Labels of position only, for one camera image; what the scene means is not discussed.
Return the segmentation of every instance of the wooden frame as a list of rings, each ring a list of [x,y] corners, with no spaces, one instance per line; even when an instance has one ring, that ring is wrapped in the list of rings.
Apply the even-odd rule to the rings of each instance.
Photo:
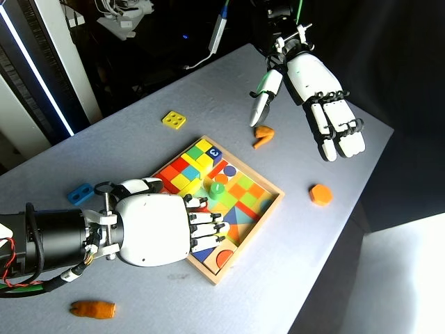
[[[246,174],[250,179],[252,179],[254,182],[256,182],[258,185],[262,186],[265,190],[267,190],[269,193],[271,193],[274,196],[274,200],[270,207],[264,212],[264,214],[261,216],[261,218],[255,223],[253,229],[249,231],[248,235],[245,237],[245,239],[240,243],[234,254],[229,258],[227,263],[224,265],[224,267],[219,270],[217,274],[212,273],[209,269],[207,269],[206,266],[203,265],[196,257],[194,257],[192,254],[190,254],[187,257],[187,260],[197,268],[207,279],[209,279],[213,284],[218,284],[221,279],[225,276],[225,274],[230,270],[232,265],[235,263],[238,256],[242,253],[244,248],[250,243],[252,238],[258,233],[259,229],[262,227],[262,225],[266,222],[267,218],[272,214],[273,210],[276,208],[276,206],[281,202],[281,200],[284,197],[284,192],[277,186],[275,186],[273,183],[269,182],[267,179],[262,177],[260,174],[258,174],[256,171],[254,171],[251,167],[243,163],[240,159],[236,158],[232,153],[227,151],[223,146],[215,142],[213,139],[210,139],[208,136],[202,136],[200,139],[198,139],[196,142],[188,146],[184,151],[179,153],[176,157],[174,157],[172,160],[170,160],[168,163],[166,163],[162,168],[160,168],[158,171],[154,173],[157,174],[161,170],[163,170],[167,165],[171,164],[177,157],[180,157],[188,151],[190,148],[192,148],[198,141],[205,139],[210,144],[216,146],[221,152],[222,152],[222,158],[235,166],[237,169],[239,169],[242,173]]]

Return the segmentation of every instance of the light strip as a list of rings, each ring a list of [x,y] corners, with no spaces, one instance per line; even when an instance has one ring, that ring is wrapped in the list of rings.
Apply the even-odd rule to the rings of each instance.
[[[56,113],[57,113],[58,117],[62,121],[63,125],[67,129],[67,131],[70,134],[70,136],[73,136],[74,132],[71,130],[71,127],[68,124],[67,120],[65,119],[65,116],[62,114],[62,111],[58,107],[55,99],[53,98],[53,95],[49,91],[46,83],[43,81],[42,76],[40,75],[37,67],[34,65],[34,62],[31,59],[31,56],[29,55],[28,50],[26,50],[26,47],[24,46],[22,40],[20,39],[19,34],[15,30],[15,27],[13,26],[13,23],[9,19],[8,13],[5,11],[5,8],[3,6],[0,6],[0,15],[5,20],[6,25],[8,26],[10,32],[12,33],[12,35],[13,35],[13,37],[15,39],[15,42],[19,46],[20,51],[22,51],[23,56],[25,57],[26,61],[28,62],[29,67],[32,69],[32,71],[33,71],[33,73],[35,75],[35,78],[37,78],[37,81],[39,81],[39,84],[42,86],[42,89],[43,89],[44,93],[47,95],[48,100],[51,102],[52,106],[54,107],[54,110],[56,110]]]

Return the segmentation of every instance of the black curtain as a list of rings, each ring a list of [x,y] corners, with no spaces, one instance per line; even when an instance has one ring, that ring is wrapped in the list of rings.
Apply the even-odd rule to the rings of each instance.
[[[445,1],[313,0],[301,22],[349,100],[395,129],[361,198],[371,230],[445,212]]]

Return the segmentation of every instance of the yellow cube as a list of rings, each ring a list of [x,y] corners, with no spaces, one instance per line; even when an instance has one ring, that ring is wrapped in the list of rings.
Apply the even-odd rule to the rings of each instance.
[[[172,129],[178,130],[182,125],[186,124],[187,118],[176,111],[170,111],[163,119],[162,123],[171,127]]]
[[[203,154],[201,157],[196,159],[199,165],[204,167],[204,172],[209,174],[213,168],[213,159],[209,157],[207,154]]]
[[[197,142],[197,144],[195,146],[205,153],[208,150],[210,150],[213,145],[210,144],[205,139],[201,139],[200,141]]]
[[[201,180],[204,179],[204,176],[206,176],[208,174],[208,173],[204,172],[204,167],[202,167],[201,165],[198,164],[198,162],[193,160],[193,158],[190,155],[184,153],[181,156],[181,158],[184,159],[185,161],[187,161],[188,164],[190,164],[191,166],[195,167],[200,172],[200,179]]]
[[[170,182],[172,182],[172,184],[177,187],[179,190],[184,189],[189,183],[190,181],[188,180],[187,177],[183,176],[182,174],[178,174],[177,176],[175,176],[173,178],[173,180],[171,180]]]
[[[193,195],[201,188],[201,180],[200,179],[194,179],[192,182],[190,182],[184,189],[182,189],[178,195],[181,197],[184,197],[188,193]]]

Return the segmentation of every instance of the gray table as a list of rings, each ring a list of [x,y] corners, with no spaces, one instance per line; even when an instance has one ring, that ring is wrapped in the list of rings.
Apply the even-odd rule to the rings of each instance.
[[[78,185],[144,177],[203,134],[286,192],[284,200],[225,279],[210,284],[186,261],[157,268],[97,260],[84,276],[50,294],[2,300],[3,333],[286,333],[301,309],[357,202],[392,130],[352,106],[364,119],[366,151],[324,162],[305,115],[285,89],[267,125],[275,138],[253,150],[248,127],[264,59],[251,45],[165,87],[39,154],[0,177],[0,212],[72,207]],[[175,132],[161,124],[170,110],[187,116]],[[334,200],[313,205],[308,188],[328,185]],[[95,198],[83,207],[99,209]],[[44,278],[53,276],[46,273]],[[118,305],[115,319],[77,318],[71,302]]]

